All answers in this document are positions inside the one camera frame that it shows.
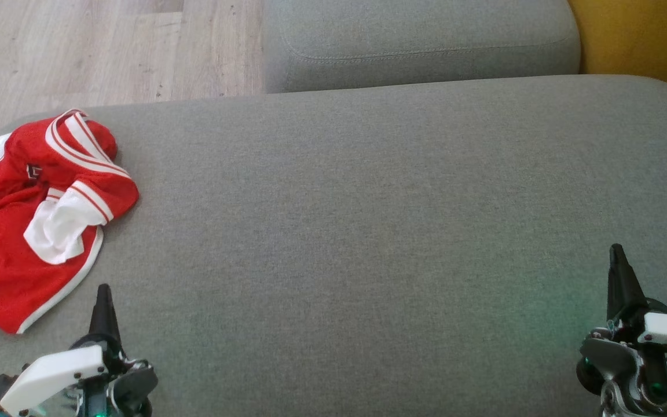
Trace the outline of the red number 23 jersey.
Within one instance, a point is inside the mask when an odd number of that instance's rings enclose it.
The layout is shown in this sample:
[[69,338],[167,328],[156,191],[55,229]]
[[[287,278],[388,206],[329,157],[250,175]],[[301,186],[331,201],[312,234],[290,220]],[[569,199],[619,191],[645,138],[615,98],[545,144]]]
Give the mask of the red number 23 jersey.
[[76,258],[86,230],[137,203],[137,184],[115,155],[113,134],[78,109],[0,135],[0,209],[24,227],[24,242],[39,259],[58,265]]

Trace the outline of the grey fabric sofa seat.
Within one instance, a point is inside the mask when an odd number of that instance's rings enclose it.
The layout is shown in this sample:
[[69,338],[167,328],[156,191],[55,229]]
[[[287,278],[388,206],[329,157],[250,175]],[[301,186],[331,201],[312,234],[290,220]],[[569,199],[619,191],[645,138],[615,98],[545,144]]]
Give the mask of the grey fabric sofa seat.
[[88,108],[140,190],[0,374],[113,291],[156,417],[593,417],[611,244],[667,304],[667,83],[572,75]]

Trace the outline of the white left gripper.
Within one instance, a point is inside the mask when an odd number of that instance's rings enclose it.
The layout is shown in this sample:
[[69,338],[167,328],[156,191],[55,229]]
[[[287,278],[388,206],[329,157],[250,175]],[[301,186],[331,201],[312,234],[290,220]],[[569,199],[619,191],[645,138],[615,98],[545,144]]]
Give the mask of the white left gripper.
[[158,376],[153,364],[125,354],[108,283],[98,286],[89,335],[96,336],[32,362],[3,391],[0,409],[21,415],[66,393],[75,417],[153,417],[149,396]]

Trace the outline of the yellow upholstered panel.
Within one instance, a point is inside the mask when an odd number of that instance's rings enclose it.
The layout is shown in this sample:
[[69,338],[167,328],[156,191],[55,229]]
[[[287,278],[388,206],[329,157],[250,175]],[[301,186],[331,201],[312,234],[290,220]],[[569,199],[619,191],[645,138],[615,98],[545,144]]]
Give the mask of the yellow upholstered panel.
[[581,40],[581,73],[667,82],[667,0],[569,0]]

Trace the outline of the grey fabric sofa cushion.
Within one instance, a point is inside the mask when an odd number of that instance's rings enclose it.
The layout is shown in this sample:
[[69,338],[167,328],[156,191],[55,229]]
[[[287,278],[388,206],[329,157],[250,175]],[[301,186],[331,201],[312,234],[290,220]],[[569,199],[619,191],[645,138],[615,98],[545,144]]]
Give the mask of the grey fabric sofa cushion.
[[265,0],[267,93],[580,71],[567,0]]

